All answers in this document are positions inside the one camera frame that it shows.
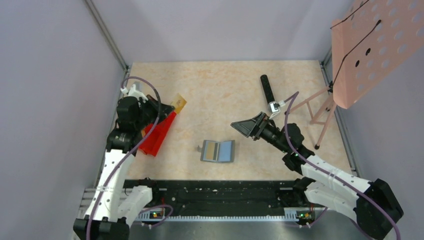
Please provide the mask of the grey card holder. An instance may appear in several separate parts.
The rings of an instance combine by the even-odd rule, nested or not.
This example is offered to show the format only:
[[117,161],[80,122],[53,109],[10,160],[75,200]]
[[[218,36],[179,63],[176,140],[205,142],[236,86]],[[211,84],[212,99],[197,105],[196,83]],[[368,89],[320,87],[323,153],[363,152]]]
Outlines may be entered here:
[[212,141],[204,140],[196,150],[200,153],[200,161],[226,164],[235,160],[235,140]]

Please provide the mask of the aluminium frame post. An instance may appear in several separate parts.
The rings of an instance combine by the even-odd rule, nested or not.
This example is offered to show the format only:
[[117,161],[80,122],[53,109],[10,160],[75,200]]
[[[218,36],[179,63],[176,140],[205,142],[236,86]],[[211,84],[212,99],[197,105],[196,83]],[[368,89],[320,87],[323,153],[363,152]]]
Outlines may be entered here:
[[95,3],[93,0],[83,0],[86,8],[88,9],[91,17],[93,18],[94,23],[96,24],[97,28],[99,29],[100,34],[104,38],[106,44],[108,45],[109,50],[111,51],[114,58],[119,63],[120,67],[123,69],[124,72],[127,72],[129,69],[129,65],[124,60],[124,57],[121,53],[121,51],[118,48],[118,45],[116,44],[111,32],[109,31],[106,23],[104,22],[99,10],[97,9]]

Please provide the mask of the pink music stand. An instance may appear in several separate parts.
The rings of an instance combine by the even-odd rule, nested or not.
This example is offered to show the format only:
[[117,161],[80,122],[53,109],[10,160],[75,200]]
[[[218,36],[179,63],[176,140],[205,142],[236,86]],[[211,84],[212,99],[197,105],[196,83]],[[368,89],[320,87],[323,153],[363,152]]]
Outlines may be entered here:
[[325,111],[348,109],[424,45],[421,0],[355,0],[331,26],[332,79],[319,91],[328,97],[310,123]]

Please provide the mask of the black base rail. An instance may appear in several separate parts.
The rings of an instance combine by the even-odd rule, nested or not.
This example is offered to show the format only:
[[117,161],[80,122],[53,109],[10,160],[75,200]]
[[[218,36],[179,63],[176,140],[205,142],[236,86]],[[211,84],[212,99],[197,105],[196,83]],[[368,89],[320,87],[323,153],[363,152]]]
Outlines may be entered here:
[[148,207],[172,206],[172,217],[283,216],[289,208],[310,209],[312,203],[295,188],[296,180],[125,180],[128,192],[152,189]]

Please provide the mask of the black microphone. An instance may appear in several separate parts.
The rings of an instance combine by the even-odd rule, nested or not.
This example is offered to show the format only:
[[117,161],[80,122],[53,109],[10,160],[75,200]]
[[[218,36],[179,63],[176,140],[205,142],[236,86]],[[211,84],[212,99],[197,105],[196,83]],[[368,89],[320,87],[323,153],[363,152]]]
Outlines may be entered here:
[[264,92],[264,96],[265,96],[267,105],[269,107],[269,103],[276,101],[276,100],[275,100],[275,97],[274,97],[268,76],[266,74],[261,75],[260,76],[260,82],[261,82],[261,85],[262,85],[262,89],[263,89],[263,92]]

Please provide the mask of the red plastic bin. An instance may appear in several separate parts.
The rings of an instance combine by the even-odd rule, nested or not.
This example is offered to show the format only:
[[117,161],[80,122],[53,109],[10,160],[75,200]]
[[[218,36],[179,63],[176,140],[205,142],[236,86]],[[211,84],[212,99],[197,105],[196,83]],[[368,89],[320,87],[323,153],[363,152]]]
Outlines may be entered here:
[[166,119],[154,128],[147,140],[138,149],[147,156],[156,157],[177,115],[175,111],[171,112]]

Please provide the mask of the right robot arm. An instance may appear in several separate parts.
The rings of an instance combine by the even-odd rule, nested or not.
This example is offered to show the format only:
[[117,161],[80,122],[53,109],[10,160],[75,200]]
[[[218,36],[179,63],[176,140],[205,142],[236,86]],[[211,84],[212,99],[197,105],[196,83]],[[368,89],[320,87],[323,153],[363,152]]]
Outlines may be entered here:
[[360,178],[329,164],[303,145],[305,138],[297,124],[285,123],[278,128],[264,112],[233,122],[231,127],[246,138],[262,139],[285,153],[282,160],[287,168],[302,175],[294,186],[302,201],[348,217],[374,240],[385,239],[391,230],[401,238],[397,223],[404,211],[384,180]]

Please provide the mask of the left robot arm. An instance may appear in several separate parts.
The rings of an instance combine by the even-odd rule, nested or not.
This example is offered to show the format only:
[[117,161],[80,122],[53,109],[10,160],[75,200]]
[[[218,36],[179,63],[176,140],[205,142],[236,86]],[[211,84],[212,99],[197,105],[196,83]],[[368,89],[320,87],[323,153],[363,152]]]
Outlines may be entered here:
[[106,140],[103,168],[93,198],[82,218],[76,218],[74,233],[81,240],[127,240],[136,217],[153,199],[152,189],[136,186],[120,201],[130,165],[138,147],[152,138],[153,130],[175,107],[151,95],[125,96],[117,102],[114,128]]

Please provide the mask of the gold credit card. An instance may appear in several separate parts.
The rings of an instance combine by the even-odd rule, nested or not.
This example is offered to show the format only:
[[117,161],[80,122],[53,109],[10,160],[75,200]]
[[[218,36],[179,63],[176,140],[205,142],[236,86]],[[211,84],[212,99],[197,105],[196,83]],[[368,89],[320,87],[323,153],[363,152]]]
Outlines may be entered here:
[[179,93],[175,95],[175,97],[170,103],[170,105],[174,107],[174,112],[177,115],[182,111],[186,104],[187,101]]

